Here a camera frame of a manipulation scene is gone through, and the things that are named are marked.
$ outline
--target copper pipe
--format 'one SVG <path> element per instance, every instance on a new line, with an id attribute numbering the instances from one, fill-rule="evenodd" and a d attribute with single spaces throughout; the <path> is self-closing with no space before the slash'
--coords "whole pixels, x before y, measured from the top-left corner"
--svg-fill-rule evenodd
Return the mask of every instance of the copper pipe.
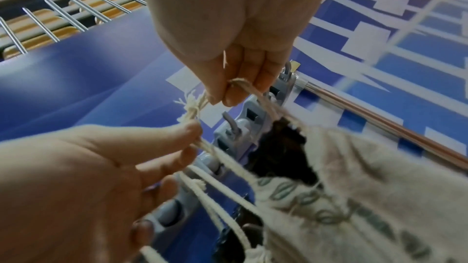
<path id="1" fill-rule="evenodd" d="M 452 149 L 449 149 L 431 139 L 424 137 L 418 133 L 415 133 L 402 125 L 399 125 L 383 116 L 378 115 L 366 108 L 363 108 L 345 98 L 342 98 L 330 91 L 327 91 L 315 84 L 307 82 L 304 87 L 305 90 L 316 94 L 321 99 L 337 106 L 342 109 L 347 109 L 363 118 L 370 123 L 378 126 L 379 128 L 387 131 L 399 138 L 407 139 L 416 145 L 420 146 L 424 150 L 433 153 L 434 155 L 448 161 L 453 166 L 468 170 L 468 158 Z"/>

